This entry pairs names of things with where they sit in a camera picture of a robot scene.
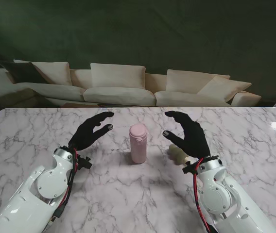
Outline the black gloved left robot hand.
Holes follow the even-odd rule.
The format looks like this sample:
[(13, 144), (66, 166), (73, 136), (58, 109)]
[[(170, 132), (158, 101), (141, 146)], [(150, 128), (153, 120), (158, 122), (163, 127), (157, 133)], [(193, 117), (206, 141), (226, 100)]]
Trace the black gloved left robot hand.
[(112, 117), (113, 115), (113, 112), (102, 112), (86, 119), (85, 122), (78, 127), (76, 133), (69, 141), (69, 148), (81, 151), (90, 147), (96, 140), (113, 129), (112, 124), (106, 124), (97, 131), (94, 131), (95, 127), (99, 127), (106, 118)]

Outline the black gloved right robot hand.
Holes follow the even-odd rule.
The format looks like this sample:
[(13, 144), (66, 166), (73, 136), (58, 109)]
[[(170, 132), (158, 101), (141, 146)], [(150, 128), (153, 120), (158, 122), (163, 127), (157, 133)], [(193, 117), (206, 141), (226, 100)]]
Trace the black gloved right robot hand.
[(210, 156), (210, 149), (203, 128), (193, 121), (187, 114), (179, 111), (167, 111), (165, 115), (172, 117), (179, 123), (184, 132), (184, 138), (165, 130), (163, 136), (178, 146), (185, 154), (193, 158), (204, 158)]

